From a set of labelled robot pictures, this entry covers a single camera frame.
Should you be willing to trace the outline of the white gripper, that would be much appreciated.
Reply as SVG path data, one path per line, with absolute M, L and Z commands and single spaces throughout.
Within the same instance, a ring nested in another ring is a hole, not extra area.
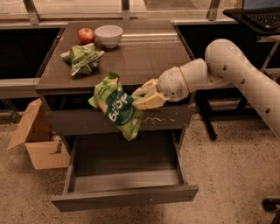
M 145 82 L 132 95 L 144 96 L 133 102 L 135 108 L 156 109 L 162 107 L 166 99 L 169 102 L 179 102 L 185 99 L 189 95 L 189 89 L 181 69 L 173 67 L 164 71 L 158 79 Z

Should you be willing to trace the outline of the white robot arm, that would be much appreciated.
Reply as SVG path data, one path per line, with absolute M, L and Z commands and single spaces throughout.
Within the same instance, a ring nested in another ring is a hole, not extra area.
M 197 90 L 238 88 L 272 132 L 280 137 L 280 85 L 256 69 L 241 49 L 227 39 L 216 39 L 204 59 L 164 71 L 133 92 L 137 109 L 155 109 L 178 102 Z

